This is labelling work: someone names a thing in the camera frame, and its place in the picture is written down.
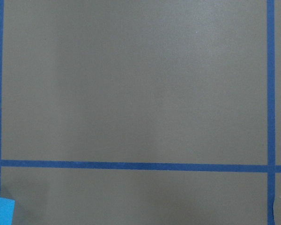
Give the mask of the blue foam block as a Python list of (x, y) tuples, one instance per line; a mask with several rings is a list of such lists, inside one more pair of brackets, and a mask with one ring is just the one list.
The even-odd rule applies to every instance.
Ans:
[(0, 197), (0, 225), (12, 225), (15, 201)]

